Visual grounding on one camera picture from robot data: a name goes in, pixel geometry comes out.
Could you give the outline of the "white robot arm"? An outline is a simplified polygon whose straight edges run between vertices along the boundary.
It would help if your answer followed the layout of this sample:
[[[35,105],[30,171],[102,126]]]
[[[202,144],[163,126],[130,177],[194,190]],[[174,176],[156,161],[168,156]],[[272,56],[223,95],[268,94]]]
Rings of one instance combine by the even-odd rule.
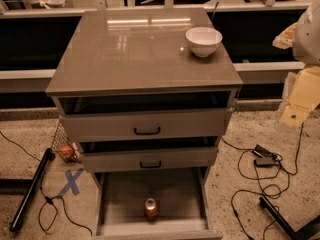
[[[288,75],[283,103],[279,107],[281,124],[300,127],[320,104],[320,0],[314,0],[272,45],[291,48],[294,58],[305,64],[297,74]]]

